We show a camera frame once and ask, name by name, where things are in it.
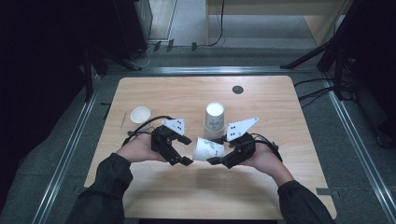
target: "gray carpet floor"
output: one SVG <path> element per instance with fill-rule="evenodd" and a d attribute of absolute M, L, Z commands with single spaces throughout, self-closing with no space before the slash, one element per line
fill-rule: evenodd
<path fill-rule="evenodd" d="M 102 77 L 97 87 L 97 97 L 79 138 L 76 151 L 70 161 L 64 180 L 57 191 L 53 206 L 45 223 L 64 223 L 75 199 L 83 190 L 85 177 L 89 171 L 92 156 L 105 124 L 104 117 L 112 102 L 117 85 L 123 77 L 148 76 L 159 67 L 168 67 L 167 72 L 155 76 L 172 76 L 172 67 L 207 66 L 266 66 L 269 71 L 255 74 L 273 76 L 282 74 L 276 68 L 307 53 L 307 49 L 226 49 L 226 48 L 173 48 L 167 51 L 150 49 L 148 56 L 142 55 L 134 63 L 149 64 L 140 72 L 131 72 L 109 62 L 108 75 Z M 301 69 L 285 72 L 296 83 L 321 77 L 315 70 L 319 56 L 306 62 Z M 190 74 L 190 76 L 211 76 L 212 74 Z M 322 82 L 307 83 L 296 88 L 299 96 L 323 88 Z M 59 120 L 51 136 L 35 148 L 21 163 L 14 184 L 8 194 L 0 223 L 32 223 L 46 186 L 50 182 L 58 161 L 67 144 L 74 125 L 84 106 L 84 90 Z M 373 153 L 382 175 L 395 190 L 394 177 L 389 165 L 394 165 L 395 151 L 379 148 L 375 135 L 360 108 L 348 102 L 346 106 L 361 132 L 362 139 Z M 337 209 L 337 223 L 389 223 L 375 192 L 364 173 L 360 161 L 351 145 L 328 95 L 318 98 L 313 104 L 303 108 L 308 128 L 311 132 L 318 158 L 332 191 Z M 138 219 L 127 218 L 126 223 L 138 223 Z"/>

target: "wooden table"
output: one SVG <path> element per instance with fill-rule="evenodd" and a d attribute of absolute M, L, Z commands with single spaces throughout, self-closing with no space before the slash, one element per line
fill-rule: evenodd
<path fill-rule="evenodd" d="M 243 87 L 243 93 L 233 93 L 234 86 Z M 249 132 L 276 142 L 285 165 L 308 189 L 317 193 L 317 188 L 328 187 L 292 82 L 286 76 L 122 79 L 85 186 L 93 183 L 99 162 L 118 150 L 127 131 L 132 130 L 129 116 L 134 108 L 147 106 L 152 118 L 185 119 L 186 136 L 192 143 L 184 146 L 174 141 L 173 146 L 180 155 L 191 158 L 197 137 L 204 136 L 205 107 L 211 102 L 225 106 L 226 122 L 259 117 Z M 275 182 L 250 167 L 229 170 L 205 161 L 188 167 L 145 161 L 133 163 L 131 171 L 134 181 L 123 198 L 127 217 L 282 219 Z M 335 217 L 332 197 L 318 197 Z"/>
<path fill-rule="evenodd" d="M 224 15 L 304 15 L 318 46 L 346 14 L 352 0 L 227 0 Z M 221 15 L 222 0 L 206 0 L 206 44 L 209 44 L 209 15 Z"/>

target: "person's right hand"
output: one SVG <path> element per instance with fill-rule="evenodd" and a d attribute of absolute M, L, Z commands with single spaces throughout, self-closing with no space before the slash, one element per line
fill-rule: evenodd
<path fill-rule="evenodd" d="M 279 187 L 294 179 L 288 168 L 277 158 L 271 148 L 262 143 L 256 143 L 254 155 L 247 161 L 239 163 L 239 165 L 251 166 L 270 175 Z"/>

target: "black round hole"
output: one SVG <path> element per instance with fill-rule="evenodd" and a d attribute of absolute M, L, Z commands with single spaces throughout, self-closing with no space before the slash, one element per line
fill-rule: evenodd
<path fill-rule="evenodd" d="M 233 87 L 233 93 L 241 94 L 242 92 L 244 92 L 244 88 L 242 88 L 241 86 L 234 86 Z"/>

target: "white bracket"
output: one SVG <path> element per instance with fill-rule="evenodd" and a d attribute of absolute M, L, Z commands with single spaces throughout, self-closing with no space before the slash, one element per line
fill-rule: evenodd
<path fill-rule="evenodd" d="M 259 118 L 254 118 L 237 121 L 235 123 L 229 123 L 227 129 L 227 142 L 233 141 L 234 139 L 241 137 L 242 135 L 247 133 L 248 130 L 253 127 L 258 121 Z"/>
<path fill-rule="evenodd" d="M 167 119 L 163 120 L 163 125 L 174 131 L 175 133 L 178 133 L 180 135 L 184 135 L 184 119 Z"/>

